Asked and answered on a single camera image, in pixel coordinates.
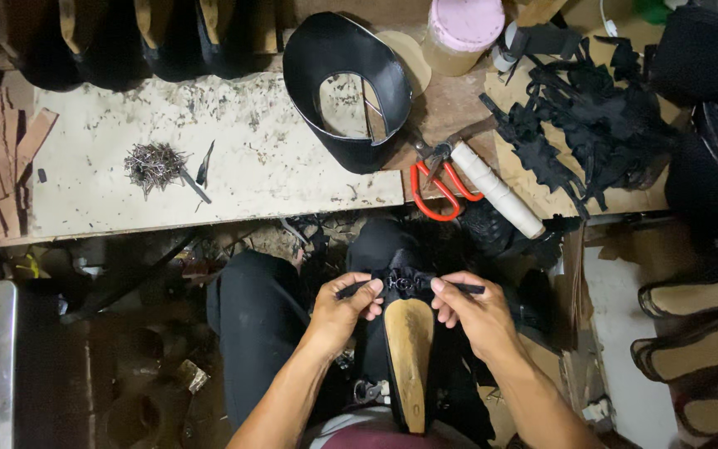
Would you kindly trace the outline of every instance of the person's left hand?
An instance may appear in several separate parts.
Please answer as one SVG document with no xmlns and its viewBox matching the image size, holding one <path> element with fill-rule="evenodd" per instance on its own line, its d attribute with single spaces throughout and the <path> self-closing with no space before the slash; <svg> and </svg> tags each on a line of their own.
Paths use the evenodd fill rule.
<svg viewBox="0 0 718 449">
<path fill-rule="evenodd" d="M 350 298 L 337 299 L 337 292 L 356 282 L 369 281 Z M 381 314 L 384 298 L 376 298 L 383 288 L 380 279 L 370 281 L 370 274 L 350 272 L 324 284 L 314 302 L 312 321 L 300 347 L 311 348 L 334 360 L 344 350 L 354 332 L 359 315 L 371 321 Z"/>
</svg>

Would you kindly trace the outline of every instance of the pink lid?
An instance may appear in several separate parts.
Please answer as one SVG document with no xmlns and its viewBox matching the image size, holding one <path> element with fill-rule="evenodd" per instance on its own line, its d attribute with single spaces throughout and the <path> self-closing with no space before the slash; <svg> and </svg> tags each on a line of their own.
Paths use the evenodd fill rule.
<svg viewBox="0 0 718 449">
<path fill-rule="evenodd" d="M 428 15 L 428 26 L 440 42 L 467 52 L 491 46 L 505 21 L 500 0 L 433 0 Z"/>
</svg>

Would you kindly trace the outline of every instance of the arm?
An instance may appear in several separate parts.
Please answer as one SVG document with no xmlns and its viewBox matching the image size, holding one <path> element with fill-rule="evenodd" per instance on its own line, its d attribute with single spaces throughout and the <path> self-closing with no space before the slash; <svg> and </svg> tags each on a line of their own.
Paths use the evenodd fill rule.
<svg viewBox="0 0 718 449">
<path fill-rule="evenodd" d="M 332 361 L 342 352 L 359 315 L 373 320 L 381 314 L 381 281 L 363 285 L 355 295 L 338 300 L 338 291 L 369 274 L 347 273 L 320 289 L 304 337 L 276 374 L 267 393 L 231 438 L 228 449 L 295 447 L 301 439 L 314 400 Z"/>
<path fill-rule="evenodd" d="M 486 291 L 466 296 L 451 282 L 484 285 Z M 440 310 L 437 320 L 448 328 L 462 322 L 472 351 L 497 380 L 517 432 L 529 446 L 603 448 L 526 353 L 500 286 L 461 271 L 434 278 L 431 287 L 436 294 L 432 307 Z"/>
</svg>

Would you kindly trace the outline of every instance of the white worktable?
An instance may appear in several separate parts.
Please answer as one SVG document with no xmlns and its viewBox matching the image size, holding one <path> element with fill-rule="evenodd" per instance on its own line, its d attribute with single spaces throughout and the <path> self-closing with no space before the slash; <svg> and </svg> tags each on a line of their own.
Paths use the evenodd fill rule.
<svg viewBox="0 0 718 449">
<path fill-rule="evenodd" d="M 334 93 L 350 96 L 353 88 Z M 356 175 L 330 156 L 292 105 L 280 73 L 179 84 L 153 78 L 124 94 L 87 84 L 64 94 L 37 89 L 34 103 L 36 111 L 60 117 L 34 161 L 47 181 L 34 183 L 31 237 L 404 202 L 400 172 Z M 211 205 L 200 204 L 186 185 L 153 190 L 147 200 L 130 185 L 124 158 L 134 144 L 168 143 L 189 157 L 187 171 L 195 177 L 213 140 L 205 190 Z"/>
</svg>

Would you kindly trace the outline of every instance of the round cardboard disc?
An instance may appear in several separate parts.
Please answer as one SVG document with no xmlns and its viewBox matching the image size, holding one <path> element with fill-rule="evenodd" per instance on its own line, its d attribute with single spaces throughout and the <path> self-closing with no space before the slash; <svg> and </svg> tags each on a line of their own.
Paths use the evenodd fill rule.
<svg viewBox="0 0 718 449">
<path fill-rule="evenodd" d="M 393 49 L 401 60 L 406 78 L 412 85 L 412 98 L 422 94 L 431 81 L 431 66 L 425 62 L 420 44 L 400 31 L 382 31 L 376 37 Z"/>
</svg>

